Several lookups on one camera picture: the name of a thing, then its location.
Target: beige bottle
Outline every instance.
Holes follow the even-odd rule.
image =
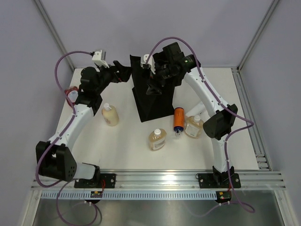
[[[149,146],[152,151],[159,150],[165,144],[166,131],[164,129],[155,129],[149,135]]]
[[[186,127],[184,132],[190,138],[198,139],[202,133],[203,124],[204,122],[201,120],[201,117],[199,115],[190,116],[186,120]]]
[[[105,122],[109,126],[116,126],[119,122],[119,117],[116,111],[116,108],[108,103],[103,105],[102,114]]]

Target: soap bottle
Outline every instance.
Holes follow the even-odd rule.
[[[190,138],[198,139],[202,133],[204,122],[199,115],[190,116],[186,121],[186,128],[184,132]]]
[[[103,105],[102,114],[105,122],[109,126],[116,126],[119,122],[119,117],[116,111],[116,108],[108,103]]]
[[[159,150],[165,144],[166,131],[164,129],[155,129],[149,135],[149,146],[152,151]]]

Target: gray floor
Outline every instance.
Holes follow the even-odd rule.
[[[253,205],[255,214],[244,211],[238,205],[221,206],[203,218],[215,201],[100,201],[103,220],[101,226],[284,226],[274,193],[238,192],[241,200]],[[94,208],[74,206],[79,201],[60,200],[63,217],[73,224],[87,224],[94,217]],[[34,226],[64,226],[55,210],[55,200],[40,201]]]

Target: orange cylinder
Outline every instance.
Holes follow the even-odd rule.
[[[184,130],[184,109],[177,107],[174,110],[174,131]]]

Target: white vent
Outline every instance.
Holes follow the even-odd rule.
[[[58,191],[43,191],[41,198],[55,199],[57,193]],[[91,191],[62,191],[60,199],[216,200],[216,193],[214,191],[104,191],[102,197],[91,197]]]

